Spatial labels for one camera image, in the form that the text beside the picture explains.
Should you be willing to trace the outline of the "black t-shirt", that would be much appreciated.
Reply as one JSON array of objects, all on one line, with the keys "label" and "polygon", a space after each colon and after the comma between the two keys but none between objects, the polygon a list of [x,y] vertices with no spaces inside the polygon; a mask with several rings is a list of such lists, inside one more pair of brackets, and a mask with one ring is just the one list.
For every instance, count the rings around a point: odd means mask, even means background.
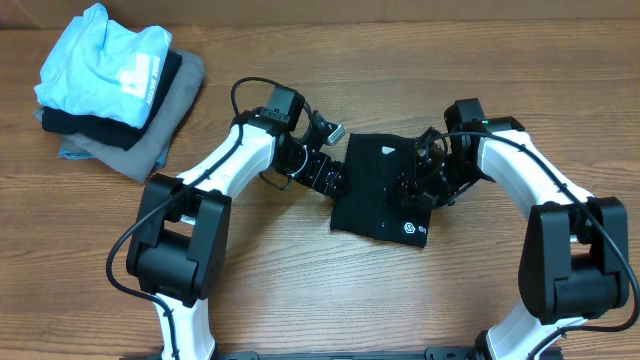
[{"label": "black t-shirt", "polygon": [[353,134],[345,157],[346,193],[330,228],[374,240],[424,248],[432,198],[410,190],[415,141],[390,134]]}]

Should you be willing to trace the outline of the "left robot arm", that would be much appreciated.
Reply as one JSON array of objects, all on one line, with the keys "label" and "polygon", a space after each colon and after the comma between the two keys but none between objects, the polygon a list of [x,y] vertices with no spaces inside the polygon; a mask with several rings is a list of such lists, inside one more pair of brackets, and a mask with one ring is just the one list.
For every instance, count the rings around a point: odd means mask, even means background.
[{"label": "left robot arm", "polygon": [[337,195],[341,165],[321,149],[344,134],[300,93],[275,86],[266,106],[235,114],[227,138],[197,166],[151,178],[124,237],[130,242],[126,270],[140,286],[135,294],[154,304],[160,320],[159,358],[216,355],[208,296],[224,266],[233,200],[270,168]]}]

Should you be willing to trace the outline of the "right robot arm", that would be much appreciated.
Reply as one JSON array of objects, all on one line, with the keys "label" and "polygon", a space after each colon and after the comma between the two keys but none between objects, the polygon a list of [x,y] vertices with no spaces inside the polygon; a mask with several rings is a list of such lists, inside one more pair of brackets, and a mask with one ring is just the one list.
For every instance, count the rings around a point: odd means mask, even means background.
[{"label": "right robot arm", "polygon": [[527,228],[518,270],[520,300],[471,347],[433,348],[428,359],[559,359],[554,342],[570,332],[617,333],[596,319],[639,302],[629,262],[628,215],[615,197],[596,197],[564,176],[511,116],[489,119],[476,98],[444,113],[444,133],[428,128],[415,140],[416,170],[402,189],[427,197],[433,210],[452,205],[479,180],[498,184]]}]

